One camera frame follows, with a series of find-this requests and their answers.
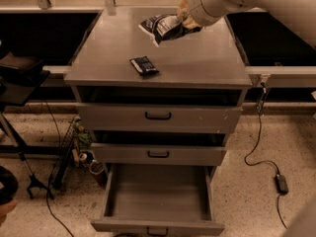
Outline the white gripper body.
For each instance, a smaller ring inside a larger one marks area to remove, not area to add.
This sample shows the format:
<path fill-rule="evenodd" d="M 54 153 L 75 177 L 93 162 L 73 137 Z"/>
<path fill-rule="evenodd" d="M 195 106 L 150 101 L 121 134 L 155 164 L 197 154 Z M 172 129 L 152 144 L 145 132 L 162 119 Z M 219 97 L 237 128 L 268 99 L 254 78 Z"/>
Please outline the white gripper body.
<path fill-rule="evenodd" d="M 201 26 L 211 26 L 222 17 L 231 13 L 240 13 L 250 9 L 250 6 L 230 0 L 187 0 L 189 13 Z"/>

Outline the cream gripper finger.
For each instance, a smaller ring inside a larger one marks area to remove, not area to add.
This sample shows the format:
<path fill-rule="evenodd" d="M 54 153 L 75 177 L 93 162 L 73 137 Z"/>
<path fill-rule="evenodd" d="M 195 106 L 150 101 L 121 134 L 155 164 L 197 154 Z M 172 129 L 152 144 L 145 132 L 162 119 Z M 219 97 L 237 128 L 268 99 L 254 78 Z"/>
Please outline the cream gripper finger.
<path fill-rule="evenodd" d="M 181 19 L 186 19 L 190 14 L 188 0 L 181 0 L 178 5 L 177 15 Z"/>
<path fill-rule="evenodd" d="M 183 21 L 182 25 L 189 30 L 194 28 L 200 28 L 200 24 L 198 24 L 191 15 L 188 15 Z"/>

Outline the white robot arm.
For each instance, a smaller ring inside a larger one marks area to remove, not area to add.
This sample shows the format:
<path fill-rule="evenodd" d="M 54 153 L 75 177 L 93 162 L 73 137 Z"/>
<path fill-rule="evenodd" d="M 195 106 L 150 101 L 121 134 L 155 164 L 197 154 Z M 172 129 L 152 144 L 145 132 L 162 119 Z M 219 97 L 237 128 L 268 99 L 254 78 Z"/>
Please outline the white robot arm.
<path fill-rule="evenodd" d="M 230 13 L 260 8 L 308 44 L 316 46 L 316 0 L 181 0 L 177 9 L 186 28 L 215 24 Z"/>

